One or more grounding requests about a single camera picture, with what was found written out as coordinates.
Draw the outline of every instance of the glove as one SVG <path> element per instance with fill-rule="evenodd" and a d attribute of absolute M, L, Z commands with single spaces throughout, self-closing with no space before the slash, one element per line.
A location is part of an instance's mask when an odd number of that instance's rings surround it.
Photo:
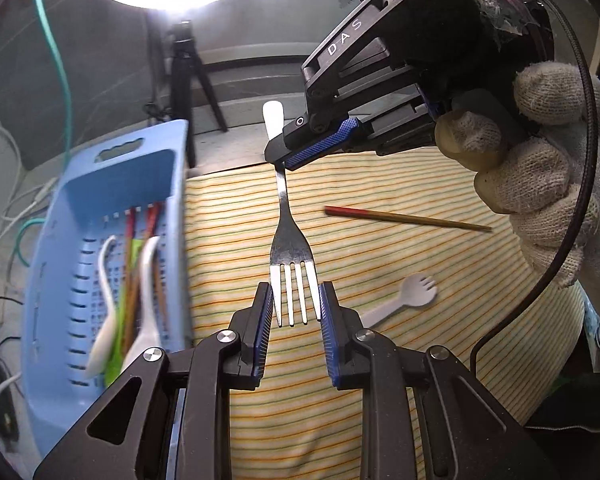
<path fill-rule="evenodd" d="M 600 81 L 594 78 L 600 134 Z M 492 211 L 509 214 L 525 260 L 537 272 L 552 261 L 573 215 L 586 151 L 584 90 L 575 66 L 532 65 L 518 74 L 514 97 L 539 123 L 538 137 L 506 150 L 496 124 L 453 111 L 436 125 L 440 151 L 478 171 L 474 187 Z M 579 280 L 600 315 L 600 139 L 592 197 L 576 243 L 554 283 Z"/>

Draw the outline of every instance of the fork neck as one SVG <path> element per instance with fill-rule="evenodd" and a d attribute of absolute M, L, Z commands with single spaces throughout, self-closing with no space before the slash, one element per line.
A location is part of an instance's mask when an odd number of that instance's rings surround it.
<path fill-rule="evenodd" d="M 278 186 L 278 201 L 280 202 L 280 218 L 283 216 L 291 216 L 291 209 L 289 208 L 289 196 L 286 192 L 286 176 L 285 167 L 282 163 L 275 165 L 276 168 L 276 185 Z"/>

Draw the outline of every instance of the metal screw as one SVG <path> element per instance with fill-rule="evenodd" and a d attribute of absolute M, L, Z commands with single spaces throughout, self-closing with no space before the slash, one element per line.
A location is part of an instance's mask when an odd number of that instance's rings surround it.
<path fill-rule="evenodd" d="M 235 339 L 235 332 L 233 330 L 221 330 L 218 332 L 218 341 L 221 343 L 230 343 Z"/>
<path fill-rule="evenodd" d="M 444 361 L 447 357 L 449 357 L 449 350 L 443 346 L 432 346 L 429 349 L 429 353 L 431 354 L 431 357 L 437 359 L 438 361 Z"/>
<path fill-rule="evenodd" d="M 356 339 L 358 341 L 369 341 L 376 336 L 373 330 L 369 330 L 368 328 L 363 328 L 362 330 L 358 330 L 356 332 Z"/>
<path fill-rule="evenodd" d="M 142 354 L 142 357 L 144 357 L 145 361 L 149 361 L 150 363 L 152 363 L 162 357 L 162 350 L 156 347 L 147 348 L 144 351 L 144 354 Z"/>

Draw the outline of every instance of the fork tine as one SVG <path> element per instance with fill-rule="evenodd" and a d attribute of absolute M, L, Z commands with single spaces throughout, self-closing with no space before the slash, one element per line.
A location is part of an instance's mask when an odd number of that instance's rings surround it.
<path fill-rule="evenodd" d="M 273 290 L 273 304 L 276 307 L 276 319 L 278 326 L 282 326 L 282 284 L 280 282 L 280 266 L 269 266 L 269 275 L 271 279 L 271 288 Z"/>
<path fill-rule="evenodd" d="M 294 325 L 294 296 L 291 285 L 291 265 L 285 264 L 286 310 L 289 313 L 289 326 Z"/>
<path fill-rule="evenodd" d="M 311 289 L 311 300 L 314 302 L 315 319 L 320 321 L 322 319 L 322 313 L 320 312 L 320 292 L 318 291 L 318 275 L 315 273 L 313 261 L 305 261 L 304 268 L 306 269 L 306 278 L 309 281 L 309 289 Z"/>
<path fill-rule="evenodd" d="M 304 284 L 302 283 L 302 267 L 300 264 L 294 264 L 296 270 L 296 283 L 298 285 L 298 299 L 300 300 L 300 314 L 302 315 L 302 322 L 307 324 L 306 320 L 306 305 L 304 304 Z"/>

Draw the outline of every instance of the teal cable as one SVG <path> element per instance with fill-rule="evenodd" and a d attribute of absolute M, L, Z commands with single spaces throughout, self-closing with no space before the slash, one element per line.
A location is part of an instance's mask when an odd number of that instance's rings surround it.
<path fill-rule="evenodd" d="M 51 32 L 49 21 L 46 18 L 45 5 L 42 0 L 35 0 L 35 3 L 36 12 L 38 13 L 38 18 L 40 19 L 40 25 L 42 26 L 42 31 L 45 33 L 46 43 L 49 46 L 51 56 L 56 64 L 56 70 L 58 70 L 58 77 L 60 79 L 60 86 L 62 87 L 62 97 L 64 98 L 64 167 L 66 168 L 69 164 L 69 157 L 74 136 L 74 117 L 71 103 L 71 91 L 69 90 L 69 80 L 67 79 L 66 72 L 64 71 L 64 64 L 62 64 L 62 57 L 60 56 L 58 45 L 56 44 L 54 35 Z"/>
<path fill-rule="evenodd" d="M 22 237 L 24 236 L 25 231 L 27 229 L 29 229 L 32 225 L 43 224 L 43 223 L 45 223 L 44 218 L 32 218 L 32 219 L 24 222 L 24 224 L 22 224 L 22 227 L 18 231 L 18 235 L 16 236 L 16 244 L 15 244 L 15 247 L 13 248 L 13 250 L 15 251 L 18 259 L 22 262 L 22 264 L 25 267 L 29 267 L 30 265 L 29 265 L 29 262 L 22 257 L 22 253 L 20 252 L 20 241 L 22 240 Z"/>

